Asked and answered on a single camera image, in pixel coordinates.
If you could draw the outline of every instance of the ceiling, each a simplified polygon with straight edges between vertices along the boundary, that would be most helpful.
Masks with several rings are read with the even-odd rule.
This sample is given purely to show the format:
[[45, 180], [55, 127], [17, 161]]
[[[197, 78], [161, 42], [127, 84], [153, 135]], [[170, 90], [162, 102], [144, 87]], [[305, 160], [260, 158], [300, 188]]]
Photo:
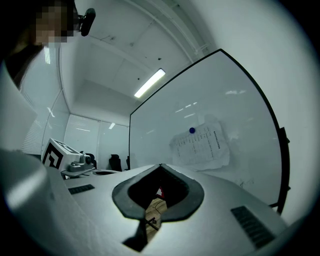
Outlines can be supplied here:
[[[144, 101], [209, 53], [208, 43], [173, 0], [96, 0], [84, 81]], [[166, 75], [141, 98], [134, 94], [158, 70]]]

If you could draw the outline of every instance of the whiteboard frame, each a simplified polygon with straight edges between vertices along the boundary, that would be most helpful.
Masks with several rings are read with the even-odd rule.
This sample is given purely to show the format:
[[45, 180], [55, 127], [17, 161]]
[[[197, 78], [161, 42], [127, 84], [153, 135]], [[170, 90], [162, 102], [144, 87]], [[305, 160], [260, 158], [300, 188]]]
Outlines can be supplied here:
[[290, 189], [290, 187], [289, 187], [290, 157], [289, 157], [289, 146], [288, 146], [288, 143], [290, 141], [287, 139], [285, 128], [284, 127], [282, 127], [282, 128], [279, 127], [276, 115], [275, 115], [275, 113], [274, 113], [274, 111], [273, 111], [273, 109], [272, 109], [272, 107], [271, 107], [266, 95], [264, 94], [264, 92], [260, 88], [260, 86], [254, 80], [254, 78], [249, 74], [249, 72], [239, 62], [237, 62], [231, 55], [229, 55], [227, 52], [225, 52], [223, 49], [218, 49], [218, 50], [208, 54], [207, 56], [199, 59], [195, 63], [191, 64], [190, 66], [188, 66], [187, 68], [182, 70], [180, 73], [178, 73], [173, 78], [171, 78], [168, 82], [166, 82], [164, 85], [162, 85], [159, 89], [157, 89], [153, 94], [151, 94], [150, 97], [148, 97], [144, 102], [142, 102], [130, 114], [130, 121], [129, 121], [129, 159], [130, 159], [131, 115], [134, 112], [136, 112], [144, 103], [146, 103], [153, 95], [155, 95], [159, 90], [161, 90], [163, 87], [165, 87], [167, 84], [169, 84], [176, 77], [180, 76], [183, 72], [187, 71], [188, 69], [190, 69], [194, 65], [198, 64], [199, 62], [203, 61], [204, 59], [206, 59], [206, 58], [208, 58], [208, 57], [210, 57], [210, 56], [212, 56], [212, 55], [214, 55], [216, 53], [219, 53], [219, 52], [222, 52], [223, 54], [225, 54], [230, 60], [232, 60], [245, 73], [245, 75], [250, 79], [250, 81], [253, 83], [253, 85], [255, 86], [257, 91], [260, 93], [264, 103], [266, 104], [266, 106], [267, 106], [267, 108], [268, 108], [268, 110], [270, 112], [271, 118], [273, 120], [273, 124], [275, 126], [275, 130], [276, 130], [276, 133], [277, 133], [279, 145], [280, 145], [280, 152], [281, 152], [281, 184], [280, 184], [280, 191], [279, 191], [278, 201], [275, 202], [275, 203], [270, 204], [269, 206], [270, 207], [277, 207], [277, 212], [279, 214], [281, 214], [283, 209], [284, 209], [284, 206], [285, 206], [288, 190]]

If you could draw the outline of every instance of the paper sheet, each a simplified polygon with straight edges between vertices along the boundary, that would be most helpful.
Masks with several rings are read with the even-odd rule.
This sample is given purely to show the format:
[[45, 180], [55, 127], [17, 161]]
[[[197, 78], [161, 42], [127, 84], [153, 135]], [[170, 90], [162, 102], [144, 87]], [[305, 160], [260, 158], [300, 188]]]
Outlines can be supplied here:
[[170, 142], [173, 164], [197, 171], [217, 169], [229, 164], [230, 152], [218, 121], [205, 122]]

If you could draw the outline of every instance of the black vent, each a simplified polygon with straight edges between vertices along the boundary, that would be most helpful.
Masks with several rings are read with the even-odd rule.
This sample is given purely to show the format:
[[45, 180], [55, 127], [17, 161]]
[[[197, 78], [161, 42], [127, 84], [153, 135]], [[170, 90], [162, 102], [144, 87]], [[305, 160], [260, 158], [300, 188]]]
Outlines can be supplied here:
[[85, 192], [88, 190], [93, 190], [94, 188], [95, 188], [94, 186], [92, 186], [91, 184], [88, 184], [88, 185], [84, 185], [84, 186], [77, 186], [77, 187], [69, 188], [69, 192], [71, 195], [73, 195], [73, 194]]
[[245, 206], [234, 208], [231, 212], [255, 247], [261, 248], [275, 238]]

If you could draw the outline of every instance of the person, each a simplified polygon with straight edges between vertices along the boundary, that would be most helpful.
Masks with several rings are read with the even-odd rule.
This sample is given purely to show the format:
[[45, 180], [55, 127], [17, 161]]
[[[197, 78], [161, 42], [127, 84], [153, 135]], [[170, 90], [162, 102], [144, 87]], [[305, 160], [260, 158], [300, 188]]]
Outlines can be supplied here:
[[48, 43], [66, 42], [78, 26], [74, 0], [6, 1], [1, 14], [1, 60], [17, 88], [32, 60]]

